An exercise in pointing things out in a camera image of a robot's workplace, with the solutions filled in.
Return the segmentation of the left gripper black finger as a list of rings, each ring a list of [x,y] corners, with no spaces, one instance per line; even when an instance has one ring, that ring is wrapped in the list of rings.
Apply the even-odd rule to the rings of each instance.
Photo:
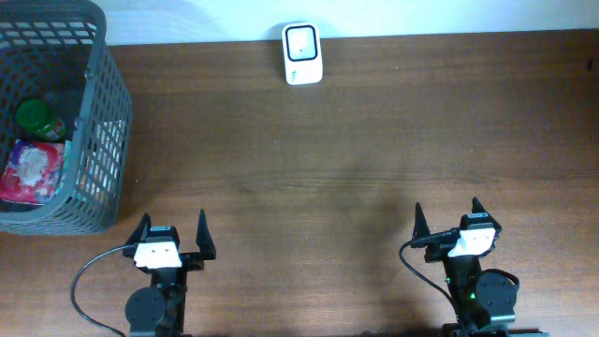
[[[216,247],[208,228],[207,216],[204,209],[200,210],[198,218],[196,245],[202,258],[216,258]]]
[[[151,227],[151,217],[146,212],[142,215],[138,226],[134,229],[132,234],[129,236],[126,245],[135,245],[145,240],[147,232]]]

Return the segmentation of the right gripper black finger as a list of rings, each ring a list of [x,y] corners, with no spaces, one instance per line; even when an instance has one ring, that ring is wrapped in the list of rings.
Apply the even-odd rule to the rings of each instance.
[[[430,228],[428,226],[422,206],[419,202],[417,202],[415,206],[415,222],[412,240],[414,242],[422,242],[423,240],[429,238],[430,235]]]
[[[472,213],[483,213],[486,209],[477,197],[472,199]]]

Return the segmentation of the red purple snack package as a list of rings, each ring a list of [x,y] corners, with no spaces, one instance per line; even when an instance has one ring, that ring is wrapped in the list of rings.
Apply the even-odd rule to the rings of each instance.
[[[55,195],[60,182],[66,146],[18,139],[1,176],[1,199],[43,205]]]

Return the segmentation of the green lid glass jar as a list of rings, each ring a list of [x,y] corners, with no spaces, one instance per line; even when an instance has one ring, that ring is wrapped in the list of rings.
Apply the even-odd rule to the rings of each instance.
[[[66,125],[42,99],[24,100],[16,109],[18,124],[30,135],[48,142],[61,141],[66,136]]]

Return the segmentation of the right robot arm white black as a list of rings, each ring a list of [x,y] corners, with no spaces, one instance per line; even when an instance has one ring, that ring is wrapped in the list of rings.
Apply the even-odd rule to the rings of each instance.
[[[512,330],[516,321],[515,306],[519,278],[507,271],[481,268],[480,259],[495,248],[502,226],[487,212],[477,198],[472,210],[449,230],[432,233],[419,203],[415,206],[415,225],[410,241],[399,251],[403,265],[418,278],[440,291],[452,306],[456,321],[441,327],[442,336],[544,336],[541,330]],[[427,263],[441,262],[447,289],[442,289],[412,267],[405,248],[423,248]]]

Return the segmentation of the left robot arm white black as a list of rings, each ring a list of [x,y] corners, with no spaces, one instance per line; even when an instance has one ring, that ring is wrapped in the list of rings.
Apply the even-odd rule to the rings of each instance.
[[[134,292],[124,312],[132,336],[183,336],[187,274],[203,271],[205,262],[216,259],[216,248],[201,210],[194,252],[179,251],[180,238],[173,226],[154,227],[145,213],[125,242],[124,256],[151,276],[151,283]]]

